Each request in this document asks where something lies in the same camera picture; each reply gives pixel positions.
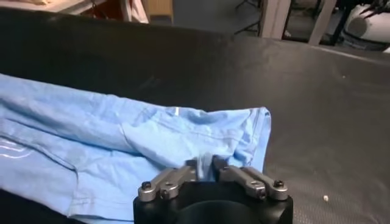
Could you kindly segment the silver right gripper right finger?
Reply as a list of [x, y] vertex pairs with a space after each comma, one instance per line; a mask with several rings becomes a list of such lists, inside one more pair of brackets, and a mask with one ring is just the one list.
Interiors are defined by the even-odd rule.
[[273, 180], [253, 167], [228, 165], [226, 160], [216, 155], [213, 156], [211, 165], [216, 181], [234, 182], [252, 198], [270, 198], [276, 201], [288, 198], [288, 188], [282, 180]]

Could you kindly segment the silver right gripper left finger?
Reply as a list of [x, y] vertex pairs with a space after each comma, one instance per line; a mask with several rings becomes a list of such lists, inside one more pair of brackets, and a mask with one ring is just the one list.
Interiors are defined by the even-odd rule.
[[190, 159], [179, 169], [167, 168], [138, 188], [140, 201], [153, 201], [157, 197], [170, 200], [179, 195], [183, 183], [197, 181], [197, 160]]

